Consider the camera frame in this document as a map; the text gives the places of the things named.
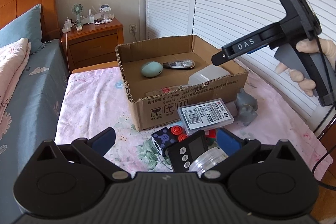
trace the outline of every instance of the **gray cat toy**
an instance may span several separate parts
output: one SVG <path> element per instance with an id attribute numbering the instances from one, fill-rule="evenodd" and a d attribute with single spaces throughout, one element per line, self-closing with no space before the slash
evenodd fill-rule
<path id="1" fill-rule="evenodd" d="M 258 116 L 256 112 L 258 109 L 257 99 L 247 94 L 243 88 L 237 93 L 235 105 L 238 110 L 238 114 L 235 118 L 243 122 L 246 127 Z"/>

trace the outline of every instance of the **blue pillow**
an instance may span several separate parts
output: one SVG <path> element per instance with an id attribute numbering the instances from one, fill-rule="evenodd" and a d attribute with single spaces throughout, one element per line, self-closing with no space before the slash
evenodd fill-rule
<path id="1" fill-rule="evenodd" d="M 30 54 L 43 47 L 41 29 L 41 4 L 31 8 L 0 30 L 0 47 L 28 38 L 31 43 Z"/>

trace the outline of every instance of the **wooden headboard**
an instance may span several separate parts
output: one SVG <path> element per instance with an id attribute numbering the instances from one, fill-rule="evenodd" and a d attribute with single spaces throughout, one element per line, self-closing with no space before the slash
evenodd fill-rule
<path id="1" fill-rule="evenodd" d="M 0 29 L 39 3 L 42 41 L 60 38 L 55 0 L 0 0 Z"/>

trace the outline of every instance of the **floral tablecloth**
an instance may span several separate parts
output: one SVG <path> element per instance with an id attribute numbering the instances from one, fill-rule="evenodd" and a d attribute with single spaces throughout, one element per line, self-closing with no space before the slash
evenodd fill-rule
<path id="1" fill-rule="evenodd" d="M 226 128 L 241 138 L 254 137 L 263 144 L 289 139 L 312 169 L 326 150 L 308 126 L 255 73 L 249 73 L 244 89 L 258 100 L 258 116 L 247 127 L 235 121 Z M 137 171 L 172 172 L 169 160 L 158 155 L 150 141 L 151 134 L 159 128 L 142 132 L 135 129 L 118 67 L 72 74 L 55 142 L 67 144 L 80 137 L 89 139 L 107 127 L 115 129 L 117 138 L 105 158 L 132 175 Z M 332 158 L 326 157 L 316 169 L 315 177 L 321 179 L 331 163 Z"/>

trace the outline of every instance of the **nightstand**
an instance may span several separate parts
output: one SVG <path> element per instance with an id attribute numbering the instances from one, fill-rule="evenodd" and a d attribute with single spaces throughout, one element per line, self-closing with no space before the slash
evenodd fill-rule
<path id="1" fill-rule="evenodd" d="M 74 69 L 116 61 L 115 47 L 123 43 L 123 26 L 116 18 L 107 24 L 85 24 L 81 31 L 74 27 L 68 32 L 68 43 L 65 33 L 61 39 L 70 73 Z"/>

